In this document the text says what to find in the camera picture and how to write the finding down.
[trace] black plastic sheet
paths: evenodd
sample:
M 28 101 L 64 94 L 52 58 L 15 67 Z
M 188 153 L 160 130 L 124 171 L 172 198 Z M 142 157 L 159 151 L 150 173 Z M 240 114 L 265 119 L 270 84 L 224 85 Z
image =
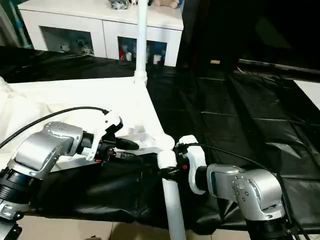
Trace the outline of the black plastic sheet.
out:
M 8 83 L 128 77 L 135 70 L 133 63 L 105 58 L 4 47 L 0 52 L 0 76 Z M 320 112 L 293 81 L 221 72 L 196 77 L 159 66 L 148 66 L 147 73 L 147 88 L 167 134 L 175 140 L 195 135 L 200 143 L 280 172 L 296 218 L 309 233 L 319 233 Z M 204 151 L 207 164 L 255 167 L 225 153 Z M 157 172 L 155 154 L 54 172 L 28 214 L 167 228 Z M 187 229 L 198 234 L 246 229 L 235 203 L 195 195 L 187 181 L 179 183 L 179 191 Z

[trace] black cable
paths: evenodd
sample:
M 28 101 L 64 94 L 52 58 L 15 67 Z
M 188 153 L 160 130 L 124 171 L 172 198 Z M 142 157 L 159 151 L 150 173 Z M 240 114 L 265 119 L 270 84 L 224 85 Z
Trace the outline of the black cable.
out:
M 200 147 L 205 147 L 205 148 L 210 148 L 210 149 L 214 149 L 214 150 L 217 150 L 219 152 L 222 152 L 222 153 L 225 153 L 225 154 L 229 154 L 229 155 L 232 155 L 232 156 L 235 156 L 239 159 L 243 159 L 243 160 L 246 160 L 247 162 L 250 162 L 252 164 L 255 164 L 255 165 L 258 165 L 260 168 L 264 169 L 264 170 L 267 170 L 269 172 L 269 170 L 263 166 L 262 164 L 258 163 L 257 161 L 254 161 L 250 158 L 247 158 L 245 156 L 241 156 L 239 154 L 236 154 L 234 152 L 231 152 L 231 151 L 227 151 L 227 150 L 224 150 L 224 149 L 221 149 L 219 147 L 216 147 L 216 146 L 211 146 L 211 145 L 207 145 L 207 144 L 201 144 L 201 143 L 188 143 L 188 144 L 185 144 L 185 147 L 190 147 L 190 146 L 200 146 Z
M 47 116 L 43 116 L 31 123 L 29 123 L 28 125 L 24 126 L 23 128 L 20 128 L 18 131 L 16 131 L 15 133 L 13 133 L 11 136 L 9 136 L 6 140 L 4 140 L 2 143 L 0 143 L 0 149 L 3 148 L 3 146 L 5 146 L 7 143 L 9 143 L 12 139 L 14 139 L 16 136 L 18 136 L 19 134 L 21 134 L 22 132 L 24 132 L 25 130 L 31 128 L 32 126 L 44 121 L 44 120 L 47 120 L 49 118 L 52 118 L 56 115 L 59 115 L 59 114 L 64 114 L 64 113 L 67 113 L 67 112 L 71 112 L 71 111 L 74 111 L 74 110 L 80 110 L 80 109 L 92 109 L 92 110 L 99 110 L 101 111 L 104 115 L 106 115 L 107 113 L 109 113 L 109 111 L 103 109 L 103 108 L 100 108 L 100 107 L 95 107 L 95 106 L 78 106 L 78 107 L 71 107 L 71 108 L 67 108 L 67 109 L 64 109 L 64 110 L 61 110 L 61 111 L 57 111 L 57 112 L 54 112 L 54 113 L 51 113 Z
M 207 144 L 201 144 L 201 143 L 187 143 L 184 145 L 184 147 L 190 147 L 190 146 L 200 146 L 200 147 L 205 147 L 205 148 L 210 148 L 210 149 L 214 149 L 216 151 L 219 151 L 219 152 L 222 152 L 222 153 L 225 153 L 225 154 L 229 154 L 229 155 L 232 155 L 234 157 L 237 157 L 237 158 L 240 158 L 240 159 L 243 159 L 243 160 L 246 160 L 250 163 L 253 163 L 257 166 L 259 166 L 260 168 L 268 171 L 268 172 L 271 172 L 269 169 L 267 169 L 265 166 L 263 166 L 262 164 L 258 163 L 257 161 L 255 160 L 252 160 L 250 158 L 247 158 L 245 156 L 241 156 L 237 153 L 234 153 L 234 152 L 231 152 L 231 151 L 227 151 L 227 150 L 224 150 L 222 148 L 219 148 L 219 147 L 216 147 L 216 146 L 211 146 L 211 145 L 207 145 Z M 283 178 L 281 177 L 280 174 L 278 174 L 277 176 L 275 176 L 281 186 L 281 189 L 282 189 L 282 205 L 283 205 L 283 208 L 285 210 L 285 212 L 287 213 L 287 218 L 288 218 L 288 221 L 289 223 L 291 224 L 291 226 L 293 225 L 293 222 L 295 222 L 296 226 L 299 228 L 299 230 L 301 231 L 301 233 L 303 234 L 303 236 L 305 237 L 306 240 L 310 240 L 310 237 L 308 236 L 308 234 L 306 233 L 306 231 L 303 229 L 303 227 L 300 225 L 300 223 L 297 221 L 297 219 L 294 217 L 294 214 L 293 214 L 293 211 L 292 211 L 292 208 L 291 208 L 291 203 L 290 203 L 290 199 L 289 199 L 289 196 L 288 196 L 288 193 L 287 193 L 287 190 L 285 188 L 285 183 L 284 183 L 284 180 Z

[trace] black cloth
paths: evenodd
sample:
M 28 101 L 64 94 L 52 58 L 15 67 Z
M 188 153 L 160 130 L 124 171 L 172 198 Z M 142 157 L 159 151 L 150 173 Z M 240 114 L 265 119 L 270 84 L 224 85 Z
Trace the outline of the black cloth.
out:
M 0 76 L 8 83 L 132 76 L 132 62 L 0 47 Z M 195 74 L 147 67 L 149 91 L 163 130 L 175 140 L 195 135 L 280 172 L 294 214 L 309 233 L 320 231 L 320 111 L 292 81 L 223 72 Z M 255 167 L 204 149 L 207 164 Z M 45 179 L 29 215 L 139 222 L 167 228 L 157 157 L 147 154 L 54 172 Z M 192 194 L 179 183 L 186 229 L 245 230 L 235 203 Z

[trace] small object on shelf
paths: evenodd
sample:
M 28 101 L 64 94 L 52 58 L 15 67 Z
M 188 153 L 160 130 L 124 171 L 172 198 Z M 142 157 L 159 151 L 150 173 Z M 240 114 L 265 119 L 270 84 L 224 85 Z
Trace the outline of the small object on shelf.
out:
M 129 6 L 129 0 L 110 0 L 111 8 L 116 10 L 127 9 Z
M 127 61 L 131 61 L 131 60 L 132 60 L 132 53 L 128 51 L 128 52 L 125 54 L 125 59 L 126 59 Z
M 159 55 L 159 54 L 153 55 L 153 64 L 154 65 L 161 65 L 161 55 Z
M 70 51 L 69 43 L 60 44 L 60 51 L 59 53 L 67 53 Z
M 167 6 L 172 9 L 176 9 L 179 5 L 179 0 L 154 0 L 154 4 L 158 7 L 160 6 Z
M 94 56 L 94 51 L 89 47 L 89 43 L 85 39 L 77 39 L 76 43 L 82 54 Z
M 122 51 L 122 49 L 119 49 L 119 59 L 120 60 L 125 60 L 125 53 L 124 51 Z

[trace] white pole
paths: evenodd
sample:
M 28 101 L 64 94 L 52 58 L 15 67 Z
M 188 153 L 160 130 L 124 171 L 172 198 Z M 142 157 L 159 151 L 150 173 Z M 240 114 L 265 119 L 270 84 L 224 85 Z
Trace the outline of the white pole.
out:
M 163 150 L 157 156 L 160 169 L 175 167 L 176 154 L 172 150 Z M 168 217 L 168 226 L 171 240 L 186 240 L 184 218 L 181 210 L 178 184 L 175 181 L 162 179 L 163 193 Z
M 136 65 L 134 80 L 147 84 L 147 10 L 148 0 L 138 0 L 138 35 L 136 41 Z

